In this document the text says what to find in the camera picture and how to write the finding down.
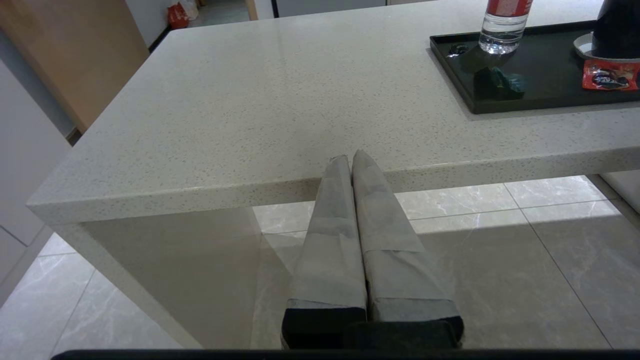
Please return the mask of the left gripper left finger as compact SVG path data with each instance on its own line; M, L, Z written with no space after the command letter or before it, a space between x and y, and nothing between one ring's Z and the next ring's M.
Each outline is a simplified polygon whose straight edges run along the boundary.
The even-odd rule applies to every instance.
M349 159L330 159L281 324L284 349L341 349L345 330L367 321L368 294Z

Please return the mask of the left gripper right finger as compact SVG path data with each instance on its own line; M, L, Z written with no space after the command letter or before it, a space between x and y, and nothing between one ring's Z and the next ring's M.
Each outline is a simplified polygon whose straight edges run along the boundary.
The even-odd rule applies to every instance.
M461 346L464 321L435 273L430 255L377 162L357 150L352 187L365 267L371 321L432 339L438 331L452 348Z

